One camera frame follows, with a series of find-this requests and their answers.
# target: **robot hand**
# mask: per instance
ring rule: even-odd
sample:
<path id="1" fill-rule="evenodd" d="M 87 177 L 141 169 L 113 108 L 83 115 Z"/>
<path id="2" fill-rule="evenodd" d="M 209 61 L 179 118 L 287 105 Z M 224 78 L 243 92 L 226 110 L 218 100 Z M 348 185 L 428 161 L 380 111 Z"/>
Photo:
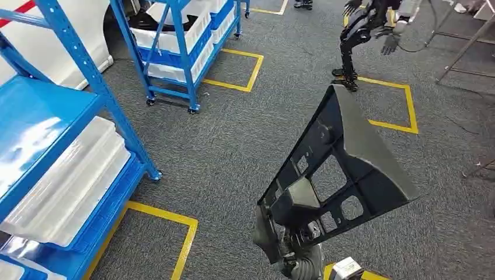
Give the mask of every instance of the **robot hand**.
<path id="1" fill-rule="evenodd" d="M 393 32 L 393 28 L 384 27 L 375 34 L 375 38 L 380 38 L 382 36 L 387 36 L 385 39 L 384 47 L 382 48 L 383 55 L 389 55 L 397 49 L 400 41 L 400 35 Z"/>
<path id="2" fill-rule="evenodd" d="M 343 16 L 351 15 L 359 6 L 361 6 L 362 0 L 349 0 L 344 5 L 344 12 L 342 12 Z"/>
<path id="3" fill-rule="evenodd" d="M 307 234 L 316 238 L 320 230 L 315 222 L 308 225 Z M 282 232 L 282 242 L 290 239 L 288 230 Z M 316 244 L 308 248 L 287 250 L 287 253 L 278 263 L 277 270 L 291 280 L 323 280 L 323 252 L 322 245 Z"/>

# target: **metal bracket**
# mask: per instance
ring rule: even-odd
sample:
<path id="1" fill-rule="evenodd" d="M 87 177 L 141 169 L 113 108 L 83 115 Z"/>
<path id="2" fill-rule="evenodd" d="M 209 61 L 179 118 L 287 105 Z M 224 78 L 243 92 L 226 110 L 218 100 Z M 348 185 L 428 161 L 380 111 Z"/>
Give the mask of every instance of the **metal bracket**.
<path id="1" fill-rule="evenodd" d="M 347 182 L 328 198 L 318 196 L 313 174 L 333 155 Z M 354 196 L 362 214 L 348 219 L 342 203 Z M 416 188 L 399 167 L 382 139 L 362 117 L 360 108 L 343 86 L 328 87 L 289 157 L 257 205 L 255 243 L 271 263 L 283 256 L 277 226 L 291 232 L 294 250 L 321 243 L 416 199 Z M 322 216 L 330 213 L 334 228 Z M 321 234 L 308 236 L 316 222 Z"/>

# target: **blue plastic bin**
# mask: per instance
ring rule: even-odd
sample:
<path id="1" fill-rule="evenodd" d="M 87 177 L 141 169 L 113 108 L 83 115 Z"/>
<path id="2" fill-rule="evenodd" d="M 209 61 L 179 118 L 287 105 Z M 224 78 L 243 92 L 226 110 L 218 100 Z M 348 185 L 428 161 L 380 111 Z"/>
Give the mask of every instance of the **blue plastic bin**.
<path id="1" fill-rule="evenodd" d="M 216 30 L 220 27 L 224 19 L 232 10 L 233 0 L 227 0 L 222 9 L 218 13 L 210 13 L 211 16 L 211 30 Z"/>

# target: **white plastic tray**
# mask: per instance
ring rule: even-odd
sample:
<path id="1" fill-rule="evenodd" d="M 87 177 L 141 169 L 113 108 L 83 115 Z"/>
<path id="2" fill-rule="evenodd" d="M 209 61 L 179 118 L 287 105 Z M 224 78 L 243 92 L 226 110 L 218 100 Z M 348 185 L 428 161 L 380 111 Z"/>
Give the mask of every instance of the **white plastic tray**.
<path id="1" fill-rule="evenodd" d="M 90 151 L 98 151 L 113 131 L 112 122 L 95 117 L 10 212 L 0 224 L 0 230 L 33 238 L 26 230 L 35 222 L 38 213 L 53 199 L 63 197 L 67 186 L 83 171 L 85 165 L 81 163 L 87 163 L 94 155 Z"/>
<path id="2" fill-rule="evenodd" d="M 66 217 L 66 219 L 69 218 L 67 220 L 68 222 L 62 226 L 61 230 L 53 231 L 54 235 L 51 238 L 51 240 L 55 240 L 53 243 L 62 247 L 71 244 L 74 237 L 131 156 L 124 146 L 124 139 L 116 133 L 114 136 L 116 137 L 115 141 L 109 141 L 113 147 L 108 147 L 109 149 L 113 148 L 112 152 L 114 155 L 111 158 L 107 158 L 105 163 L 102 163 L 102 167 L 105 169 L 100 170 L 101 175 L 97 182 L 92 186 L 83 201 L 78 204 L 78 208 L 73 211 L 72 216 Z"/>
<path id="3" fill-rule="evenodd" d="M 206 66 L 206 62 L 210 58 L 210 55 L 213 53 L 213 36 L 208 39 L 208 42 L 204 46 L 201 51 L 200 56 L 196 59 L 193 67 L 191 67 L 191 75 L 193 76 L 193 82 L 196 82 L 201 71 Z M 167 78 L 176 80 L 179 82 L 186 82 L 186 76 L 184 74 L 184 69 L 150 63 L 148 67 L 148 75 L 156 78 Z"/>
<path id="4" fill-rule="evenodd" d="M 153 5 L 151 5 L 151 7 L 149 7 L 146 13 L 151 15 L 157 22 L 160 22 L 164 10 L 164 3 L 154 3 Z M 182 9 L 181 14 L 183 22 L 187 21 L 186 15 L 194 15 L 198 17 L 193 26 L 189 29 L 189 31 L 186 31 L 184 35 L 186 39 L 187 54 L 189 54 L 191 53 L 193 47 L 196 45 L 196 42 L 198 42 L 198 39 L 203 34 L 204 30 L 210 24 L 210 2 L 202 0 L 191 0 L 184 7 L 184 9 Z M 173 24 L 171 10 L 169 10 L 169 13 L 167 14 L 165 24 Z M 131 28 L 131 31 L 136 37 L 138 46 L 151 48 L 153 39 L 156 35 L 155 31 L 140 30 L 135 28 Z M 177 36 L 175 32 L 162 32 L 160 34 L 160 37 L 158 38 L 157 48 L 179 54 L 179 43 L 177 42 Z"/>
<path id="5" fill-rule="evenodd" d="M 114 124 L 95 117 L 0 229 L 68 246 L 129 157 Z"/>
<path id="6" fill-rule="evenodd" d="M 0 275 L 2 276 L 2 280 L 19 280 L 24 274 L 24 271 L 23 267 L 0 260 Z"/>
<path id="7" fill-rule="evenodd" d="M 25 265 L 27 267 L 33 268 L 33 269 L 41 271 L 41 272 L 45 272 L 47 274 L 47 280 L 67 280 L 67 277 L 62 276 L 60 274 L 56 274 L 55 272 L 51 272 L 50 270 L 35 263 L 32 260 L 28 260 L 26 258 L 13 258 L 13 259 L 22 263 L 23 265 Z"/>
<path id="8" fill-rule="evenodd" d="M 227 17 L 225 17 L 224 21 L 222 21 L 220 26 L 218 26 L 216 30 L 211 31 L 211 37 L 213 37 L 213 44 L 220 43 L 220 40 L 222 40 L 223 36 L 225 35 L 225 32 L 227 32 L 234 19 L 235 19 L 235 5 L 232 7 L 231 11 L 227 15 Z"/>

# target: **blue metal shelf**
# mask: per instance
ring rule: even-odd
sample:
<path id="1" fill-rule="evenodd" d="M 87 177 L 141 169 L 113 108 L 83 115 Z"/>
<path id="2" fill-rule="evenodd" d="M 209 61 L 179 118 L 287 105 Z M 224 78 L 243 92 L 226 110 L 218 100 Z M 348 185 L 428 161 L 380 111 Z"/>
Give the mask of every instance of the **blue metal shelf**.
<path id="1" fill-rule="evenodd" d="M 105 84 L 57 0 L 35 0 L 43 17 L 0 9 L 0 18 L 52 29 L 94 93 L 57 86 L 27 62 L 0 31 L 0 55 L 18 73 L 0 86 L 0 222 L 100 110 L 107 110 L 131 157 L 82 226 L 70 250 L 37 244 L 25 256 L 67 279 L 80 279 L 146 172 L 162 176 Z M 10 242 L 19 241 L 11 237 Z M 4 246 L 0 253 L 8 253 Z"/>
<path id="2" fill-rule="evenodd" d="M 179 50 L 180 50 L 180 67 L 179 68 L 184 70 L 184 75 L 185 75 L 185 80 L 186 80 L 185 82 L 179 82 L 178 80 L 172 80 L 172 79 L 166 79 L 166 78 L 153 78 L 151 76 L 148 76 L 148 71 L 147 71 L 148 64 L 146 64 L 146 66 L 143 64 L 143 61 L 141 59 L 140 52 L 139 52 L 139 46 L 137 46 L 137 43 L 134 40 L 133 34 L 129 29 L 129 25 L 128 25 L 126 17 L 125 17 L 124 8 L 122 6 L 121 0 L 110 0 L 112 10 L 113 10 L 114 15 L 117 19 L 117 23 L 120 27 L 120 30 L 122 31 L 124 40 L 126 41 L 127 47 L 129 49 L 129 52 L 131 55 L 131 58 L 134 60 L 134 64 L 136 67 L 136 71 L 138 73 L 138 77 L 141 80 L 141 83 L 144 85 L 148 105 L 151 106 L 155 103 L 155 99 L 156 99 L 155 92 L 158 92 L 158 93 L 163 93 L 165 95 L 180 97 L 180 98 L 188 100 L 189 101 L 189 109 L 188 109 L 189 113 L 195 113 L 200 109 L 200 105 L 197 103 L 197 94 L 196 94 L 196 90 L 198 88 L 198 85 L 203 80 L 203 78 L 204 78 L 205 74 L 208 72 L 208 69 L 210 68 L 213 60 L 217 56 L 221 47 L 223 46 L 226 38 L 231 34 L 231 32 L 235 26 L 237 28 L 236 33 L 235 33 L 235 37 L 238 38 L 240 36 L 240 0 L 230 0 L 230 1 L 236 2 L 234 23 L 229 27 L 228 32 L 226 33 L 227 35 L 224 36 L 224 38 L 222 38 L 222 40 L 217 45 L 215 45 L 214 52 L 209 57 L 206 66 L 203 67 L 201 74 L 199 75 L 199 77 L 196 79 L 195 82 L 193 82 L 193 77 L 191 74 L 191 68 L 192 68 L 194 63 L 192 63 L 190 61 L 190 57 L 188 57 L 187 48 L 186 48 L 186 41 L 185 41 L 185 37 L 184 37 L 184 30 L 183 30 L 183 26 L 182 26 L 182 15 L 181 15 L 182 8 L 184 8 L 190 2 L 190 0 L 152 0 L 151 1 L 151 2 L 161 2 L 161 3 L 167 4 L 165 6 L 162 18 L 161 18 L 160 23 L 158 25 L 158 30 L 162 30 L 163 22 L 165 21 L 168 10 L 170 9 L 170 11 L 171 11 L 173 22 L 174 22 L 174 28 L 175 28 L 175 32 L 176 32 L 176 37 L 177 37 L 177 43 L 179 45 Z M 150 54 L 152 54 L 153 52 L 156 51 L 156 45 L 158 42 L 159 35 L 160 35 L 160 32 L 156 32 L 156 35 L 155 35 L 155 38 L 154 38 L 153 43 L 151 45 L 151 48 L 148 50 L 148 56 L 150 56 Z M 154 86 L 151 84 L 151 78 L 160 79 L 166 83 L 171 83 L 174 85 L 183 86 L 187 89 L 187 92 L 183 93 L 183 92 L 178 92 L 175 90 L 162 89 L 158 86 Z"/>
<path id="3" fill-rule="evenodd" d="M 41 244 L 35 255 L 25 257 L 67 279 L 81 279 L 134 192 L 144 171 L 145 166 L 132 153 L 83 229 L 76 236 L 75 250 L 58 250 L 53 246 Z M 12 247 L 11 243 L 20 243 L 16 239 L 18 237 L 11 238 L 5 247 Z"/>
<path id="4" fill-rule="evenodd" d="M 103 105 L 102 96 L 22 76 L 0 86 L 0 221 Z"/>

